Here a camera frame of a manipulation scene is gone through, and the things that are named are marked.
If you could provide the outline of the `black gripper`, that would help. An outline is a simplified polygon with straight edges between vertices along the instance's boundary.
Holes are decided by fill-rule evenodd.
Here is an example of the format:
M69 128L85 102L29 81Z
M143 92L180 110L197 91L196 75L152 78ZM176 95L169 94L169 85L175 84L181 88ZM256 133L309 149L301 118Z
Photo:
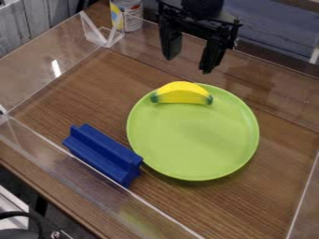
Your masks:
M180 53L181 34L207 40L199 70L209 74L225 49L235 47L239 18L224 9L224 0L159 0L159 39L164 58Z

